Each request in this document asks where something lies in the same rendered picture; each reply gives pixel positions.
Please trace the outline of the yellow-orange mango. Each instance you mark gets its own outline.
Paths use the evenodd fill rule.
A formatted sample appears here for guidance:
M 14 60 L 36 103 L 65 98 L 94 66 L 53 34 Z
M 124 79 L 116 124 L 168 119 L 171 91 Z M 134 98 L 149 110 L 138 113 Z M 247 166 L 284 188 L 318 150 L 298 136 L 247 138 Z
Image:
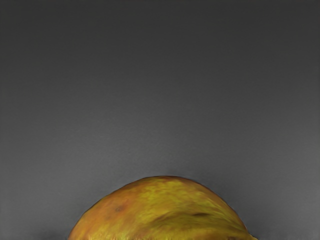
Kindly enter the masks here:
M 206 186 L 178 176 L 145 177 L 90 207 L 67 240 L 258 240 Z

